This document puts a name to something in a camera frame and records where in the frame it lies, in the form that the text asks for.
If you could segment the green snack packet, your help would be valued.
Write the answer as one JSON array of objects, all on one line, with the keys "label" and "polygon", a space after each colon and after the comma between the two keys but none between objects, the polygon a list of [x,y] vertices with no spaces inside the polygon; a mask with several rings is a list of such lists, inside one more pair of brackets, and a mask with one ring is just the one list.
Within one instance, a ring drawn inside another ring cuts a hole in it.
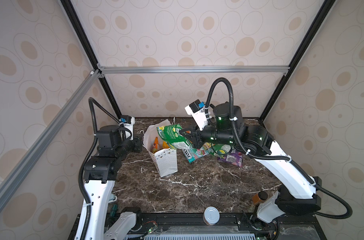
[{"label": "green snack packet", "polygon": [[211,150],[214,156],[225,159],[227,154],[233,151],[233,147],[230,145],[217,144],[212,145]]}]

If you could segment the pink fruit candy packet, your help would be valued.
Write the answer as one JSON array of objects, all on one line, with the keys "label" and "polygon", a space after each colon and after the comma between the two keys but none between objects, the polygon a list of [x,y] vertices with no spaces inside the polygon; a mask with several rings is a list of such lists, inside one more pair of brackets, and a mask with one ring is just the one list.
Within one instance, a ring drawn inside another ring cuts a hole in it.
[{"label": "pink fruit candy packet", "polygon": [[159,142],[158,142],[158,137],[156,137],[155,138],[155,140],[154,140],[154,143],[153,143],[153,145],[152,145],[152,150],[151,150],[151,152],[153,153],[153,154],[155,154],[156,152],[158,152],[159,151]]}]

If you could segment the purple snack packet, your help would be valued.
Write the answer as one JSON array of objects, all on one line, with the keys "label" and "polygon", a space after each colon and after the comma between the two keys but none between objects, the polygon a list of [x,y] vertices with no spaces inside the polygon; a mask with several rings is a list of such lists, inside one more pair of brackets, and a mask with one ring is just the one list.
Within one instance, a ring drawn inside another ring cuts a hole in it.
[{"label": "purple snack packet", "polygon": [[224,163],[235,165],[240,168],[243,167],[243,154],[235,150],[222,157],[218,157],[218,160]]}]

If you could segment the yellow snack bag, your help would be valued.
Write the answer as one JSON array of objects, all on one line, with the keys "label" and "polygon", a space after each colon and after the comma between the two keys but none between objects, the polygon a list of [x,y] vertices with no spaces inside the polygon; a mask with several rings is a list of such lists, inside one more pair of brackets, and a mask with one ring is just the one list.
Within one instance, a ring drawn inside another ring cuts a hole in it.
[{"label": "yellow snack bag", "polygon": [[166,141],[163,141],[163,142],[162,142],[162,148],[163,148],[163,149],[169,149],[169,148],[170,148],[170,146],[168,145],[168,143],[167,143]]}]

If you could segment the white paper bag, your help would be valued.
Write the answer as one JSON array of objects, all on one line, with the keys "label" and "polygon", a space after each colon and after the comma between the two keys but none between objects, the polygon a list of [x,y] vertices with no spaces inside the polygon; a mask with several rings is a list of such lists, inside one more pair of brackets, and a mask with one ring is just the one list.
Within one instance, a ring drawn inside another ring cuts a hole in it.
[{"label": "white paper bag", "polygon": [[[155,163],[155,166],[161,178],[174,174],[178,171],[176,149],[163,149],[163,140],[157,132],[157,127],[169,125],[171,125],[169,120],[164,120],[156,125],[151,125],[144,132],[143,138],[143,146],[146,148],[150,155],[150,158]],[[159,151],[153,154],[151,150],[156,137],[158,137]]]}]

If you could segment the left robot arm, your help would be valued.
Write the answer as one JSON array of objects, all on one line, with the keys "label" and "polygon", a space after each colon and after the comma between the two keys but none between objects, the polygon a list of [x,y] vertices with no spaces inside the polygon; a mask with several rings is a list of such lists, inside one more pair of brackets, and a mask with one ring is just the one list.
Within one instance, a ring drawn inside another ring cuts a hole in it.
[{"label": "left robot arm", "polygon": [[[94,139],[78,174],[83,205],[75,239],[102,240],[107,207],[118,171],[130,153],[142,151],[143,135],[133,131],[134,117],[124,115],[118,119],[94,98],[89,98],[88,104]],[[99,128],[95,107],[116,121],[116,125]]]}]

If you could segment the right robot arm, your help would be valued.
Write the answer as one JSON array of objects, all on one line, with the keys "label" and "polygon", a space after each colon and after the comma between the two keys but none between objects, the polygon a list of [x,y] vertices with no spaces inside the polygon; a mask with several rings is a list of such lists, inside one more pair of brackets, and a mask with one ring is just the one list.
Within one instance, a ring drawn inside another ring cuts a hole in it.
[{"label": "right robot arm", "polygon": [[[234,91],[229,80],[216,79],[206,102],[196,100],[185,110],[196,124],[179,133],[195,149],[200,149],[205,143],[228,145],[265,166],[281,182],[272,197],[257,205],[252,215],[253,222],[268,224],[282,215],[315,214],[337,220],[352,216],[351,206],[324,189],[320,178],[308,175],[264,127],[245,124],[241,108],[234,104]],[[317,195],[318,191],[338,201],[346,212],[341,215],[321,213],[322,199]]]}]

